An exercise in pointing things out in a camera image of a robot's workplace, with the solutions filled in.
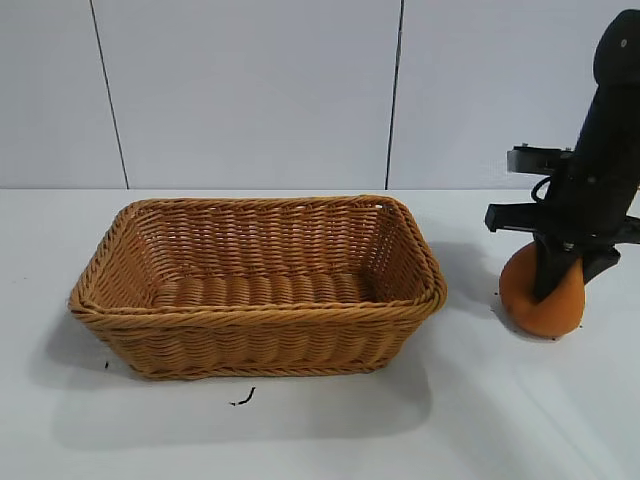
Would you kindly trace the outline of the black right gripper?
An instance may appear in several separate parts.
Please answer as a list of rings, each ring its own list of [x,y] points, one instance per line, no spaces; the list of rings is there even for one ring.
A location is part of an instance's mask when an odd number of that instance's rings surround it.
[[[543,179],[529,203],[489,205],[486,226],[534,235],[533,294],[542,301],[580,259],[578,251],[637,241],[624,228],[639,186],[639,94],[596,93],[574,149],[515,146],[507,166]],[[619,260],[617,249],[586,252],[584,282]]]

